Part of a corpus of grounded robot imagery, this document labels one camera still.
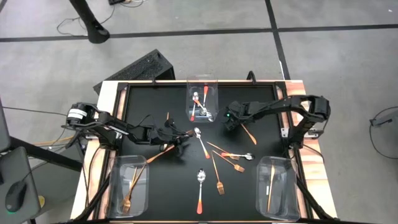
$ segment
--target utensil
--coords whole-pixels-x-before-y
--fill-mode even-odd
[[[198,100],[198,99],[195,99],[194,102],[195,102],[198,106],[200,106],[200,107],[202,108],[202,110],[203,110],[204,113],[206,113],[207,119],[208,119],[210,122],[213,122],[213,121],[214,121],[214,120],[213,120],[213,115],[211,115],[211,113],[210,113],[209,111],[207,111],[207,109],[201,105],[201,103],[199,102],[199,100]]]
[[[257,144],[256,138],[255,138],[252,134],[250,134],[250,132],[246,129],[246,127],[245,127],[243,124],[241,124],[241,126],[242,126],[243,129],[246,131],[246,133],[249,135],[249,137],[251,138],[251,140],[253,141],[253,143],[256,145],[256,144]]]
[[[271,161],[271,177],[270,177],[271,179],[269,181],[267,212],[269,212],[269,208],[271,206],[272,181],[274,180],[274,175],[275,175],[275,167],[274,167],[274,163]]]
[[[136,185],[137,181],[139,180],[139,178],[140,178],[140,176],[141,176],[141,174],[142,174],[142,171],[145,169],[145,166],[146,166],[146,165],[147,165],[147,164],[144,164],[144,166],[142,166],[141,170],[139,171],[139,174],[138,174],[137,178],[135,178],[135,175],[134,175],[133,179],[135,178],[135,180],[134,180],[134,182],[131,184],[130,191],[129,191],[129,193],[125,196],[125,198],[123,199],[123,201],[124,201],[123,213],[125,213],[125,214],[126,214],[128,211],[130,211],[130,207],[131,207],[131,201],[130,201],[130,199],[131,199],[132,190],[133,190],[134,186]]]
[[[129,192],[127,193],[127,195],[125,196],[125,198],[122,201],[123,213],[127,213],[129,211],[129,209],[130,209],[130,206],[131,206],[130,198],[131,198],[132,188],[134,186],[132,183],[134,183],[134,181],[136,180],[136,173],[137,173],[137,167],[134,170],[134,175],[132,176],[131,186],[130,186]]]
[[[213,152],[214,152],[215,154],[217,154],[218,156],[220,156],[221,158],[223,158],[225,161],[229,162],[232,166],[234,166],[234,168],[235,168],[237,171],[239,171],[239,172],[244,172],[244,168],[243,168],[243,167],[241,167],[241,166],[239,166],[239,165],[237,165],[237,164],[233,164],[231,161],[225,159],[225,158],[222,157],[220,154],[218,154],[216,151],[213,150]]]
[[[245,155],[238,155],[238,154],[232,154],[232,153],[221,153],[222,156],[238,156],[238,157],[244,157],[245,159],[251,161],[254,159],[254,155],[252,153],[246,153]]]
[[[169,119],[169,112],[167,112],[167,117],[166,117],[166,120],[168,120],[168,119]]]
[[[204,152],[205,152],[205,157],[206,157],[206,159],[210,159],[210,155],[207,153],[207,150],[206,150],[206,148],[205,148],[205,145],[203,144],[203,142],[202,142],[201,139],[200,139],[200,133],[201,133],[201,132],[200,132],[199,128],[195,128],[194,130],[195,130],[196,137],[199,139],[200,144],[201,144],[201,146],[202,146],[202,148],[203,148],[203,150],[204,150]]]
[[[202,207],[201,207],[201,184],[203,183],[203,181],[205,181],[206,179],[206,173],[203,169],[200,169],[198,171],[198,181],[200,183],[200,188],[199,188],[199,201],[198,201],[198,208],[197,208],[197,214],[201,214],[202,213]]]
[[[192,100],[193,100],[194,102],[193,102],[193,109],[192,109],[192,114],[191,114],[191,119],[190,119],[190,121],[194,121],[194,120],[195,120],[195,105],[196,105],[195,100],[196,100],[196,98],[197,98],[197,96],[195,96],[195,93],[198,94],[197,92],[194,92],[194,93],[193,93]]]
[[[225,151],[224,149],[222,149],[222,148],[220,148],[220,147],[218,147],[218,146],[216,146],[216,145],[214,145],[214,144],[212,144],[212,143],[210,143],[210,142],[207,142],[207,144],[209,144],[209,145],[215,147],[216,149],[219,149],[219,150],[221,150],[221,151],[223,151],[223,152],[225,152],[225,153],[229,153],[229,152]],[[236,161],[239,160],[239,156],[229,156],[229,158],[234,159],[234,160],[236,160]]]
[[[219,193],[220,195],[223,195],[223,194],[225,194],[224,185],[223,185],[223,183],[221,183],[220,178],[218,177],[216,162],[214,161],[213,153],[211,153],[211,159],[213,160],[214,170],[216,171],[216,176],[217,176],[217,180],[218,180],[218,181],[217,181],[218,193]]]
[[[208,89],[209,89],[209,87],[205,85],[205,97],[203,98],[203,107],[205,106],[205,103],[206,103],[206,95],[207,95]]]
[[[147,160],[147,163],[151,163],[151,162],[152,162],[154,159],[156,159],[158,156],[160,156],[160,155],[162,155],[162,154],[164,154],[164,153],[166,153],[166,152],[172,150],[173,148],[174,148],[174,145],[168,147],[165,151],[163,151],[163,152],[159,153],[158,155],[156,155],[156,156],[151,157],[150,159],[148,159],[148,160]]]

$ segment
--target fork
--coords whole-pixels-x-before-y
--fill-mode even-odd
[[[217,180],[218,180],[218,182],[217,182],[218,193],[220,195],[223,195],[223,194],[225,194],[224,185],[223,185],[223,183],[221,183],[220,178],[218,177],[216,162],[214,161],[213,153],[211,153],[211,159],[213,160],[214,170],[216,171],[216,176],[217,176]]]
[[[274,166],[274,163],[271,161],[271,177],[270,177],[270,181],[269,181],[267,212],[269,212],[269,208],[271,207],[272,181],[274,180],[274,175],[275,175],[275,166]]]
[[[131,183],[134,183],[134,181],[136,179],[136,174],[137,174],[137,167],[134,169],[134,175],[132,176]],[[132,192],[132,187],[133,187],[133,184],[131,184],[129,192],[127,193],[127,195],[125,196],[125,198],[122,201],[123,213],[127,213],[127,210],[126,210],[127,206],[128,207],[131,206],[131,205],[128,205],[128,203],[131,203],[130,202],[130,196],[131,196],[131,192]]]
[[[137,181],[139,180],[139,177],[142,174],[142,171],[145,169],[145,166],[147,164],[144,164],[144,166],[141,168],[141,170],[139,171],[139,174],[136,177],[136,172],[137,172],[137,167],[136,167],[136,171],[134,171],[134,177],[133,177],[133,183],[130,186],[130,191],[129,193],[125,196],[125,198],[123,199],[123,213],[126,214],[128,211],[130,211],[130,207],[131,207],[131,193],[132,193],[132,189],[134,188],[134,186],[136,185]]]
[[[215,147],[216,149],[219,149],[219,150],[222,151],[222,152],[229,153],[229,152],[225,151],[224,149],[222,149],[222,148],[216,146],[215,144],[212,144],[212,143],[210,143],[210,142],[207,142],[207,144],[209,144],[209,145]],[[234,159],[234,160],[236,160],[236,161],[239,160],[239,156],[229,156],[229,158]]]
[[[239,171],[239,172],[244,172],[244,168],[237,165],[237,164],[233,164],[231,161],[227,160],[226,158],[224,158],[223,156],[221,156],[220,154],[218,154],[216,151],[213,150],[213,152],[215,154],[217,154],[218,156],[220,156],[221,158],[223,158],[225,161],[229,162],[232,166],[234,166],[234,168]]]

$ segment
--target black floor stripe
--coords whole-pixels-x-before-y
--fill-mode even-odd
[[[237,29],[208,29],[208,30],[181,30],[166,32],[140,32],[130,34],[111,34],[111,39],[133,37],[173,37],[183,35],[215,35],[215,34],[257,34],[271,32],[271,28],[237,28]],[[0,42],[35,42],[52,40],[85,40],[86,36],[53,36],[53,37],[11,37],[0,38]]]
[[[278,28],[278,31],[279,32],[310,32],[310,31],[369,30],[369,29],[398,29],[398,24],[326,26],[326,27],[286,27],[286,28]]]
[[[286,80],[290,80],[289,69],[287,68],[286,58],[284,49],[282,47],[282,42],[280,41],[278,28],[276,25],[274,10],[272,10],[271,0],[265,0],[268,10],[269,22],[271,23],[272,34],[274,35],[276,51],[278,53],[279,62],[282,67],[282,75]]]
[[[311,31],[336,31],[336,30],[372,30],[372,29],[398,29],[398,24],[359,25],[359,26],[328,26],[328,27],[286,27],[276,28],[278,32],[311,32]],[[213,35],[213,34],[256,34],[273,32],[272,28],[235,28],[235,29],[210,29],[210,30],[181,30],[165,32],[139,32],[126,34],[111,34],[112,39],[135,37],[172,37],[183,35]],[[37,42],[55,40],[85,40],[86,36],[51,36],[51,37],[5,37],[1,42]]]
[[[0,38],[0,43],[5,42],[37,42],[37,41],[53,41],[53,40],[85,40],[85,36],[54,36],[54,37],[6,37]]]
[[[256,34],[271,32],[271,28],[238,28],[238,29],[213,29],[213,30],[183,30],[166,32],[142,32],[131,34],[111,34],[111,38],[131,37],[172,37],[181,35],[213,35],[213,34]]]

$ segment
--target copper fork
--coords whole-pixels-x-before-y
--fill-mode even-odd
[[[209,145],[215,147],[216,149],[218,149],[218,150],[220,150],[220,151],[222,151],[222,152],[229,153],[229,152],[225,151],[224,149],[222,149],[222,148],[216,146],[215,144],[212,144],[212,143],[210,143],[210,142],[207,142],[207,144],[209,144]],[[229,156],[229,158],[234,159],[234,160],[236,160],[236,161],[239,160],[239,156]]]
[[[223,183],[221,183],[220,178],[218,177],[216,162],[214,161],[213,153],[211,153],[211,159],[213,160],[214,170],[216,171],[216,176],[217,176],[217,180],[218,180],[218,182],[217,182],[218,193],[220,195],[223,195],[223,194],[225,194],[224,185],[223,185]]]
[[[241,167],[241,166],[239,166],[239,165],[237,165],[237,164],[233,164],[231,161],[225,159],[223,156],[221,156],[220,154],[218,154],[216,151],[213,150],[213,152],[214,152],[215,154],[217,154],[218,156],[220,156],[221,158],[223,158],[225,161],[229,162],[232,166],[234,166],[234,168],[235,168],[237,171],[239,171],[239,172],[244,172],[244,168],[243,168],[243,167]]]
[[[130,199],[131,199],[132,189],[134,188],[134,186],[136,185],[137,181],[139,180],[139,177],[141,176],[142,171],[145,169],[145,166],[146,166],[146,164],[141,168],[137,178],[135,178],[136,177],[136,172],[137,172],[137,167],[136,167],[136,170],[134,171],[133,183],[130,186],[130,190],[129,190],[128,194],[123,199],[123,213],[124,214],[126,214],[127,212],[130,211],[130,207],[131,207]]]

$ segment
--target black stand leg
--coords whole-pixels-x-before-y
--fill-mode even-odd
[[[34,146],[32,144],[29,144],[28,142],[24,142],[14,137],[10,137],[10,139],[11,149],[22,146],[26,149],[26,153],[34,158],[41,159],[57,166],[62,166],[64,168],[75,170],[77,172],[81,171],[81,162],[69,159],[65,156],[61,156],[60,154],[57,154],[55,152],[42,149],[41,147]]]
[[[109,32],[95,19],[86,0],[69,0],[87,28],[88,40],[93,44],[102,44],[109,39]]]

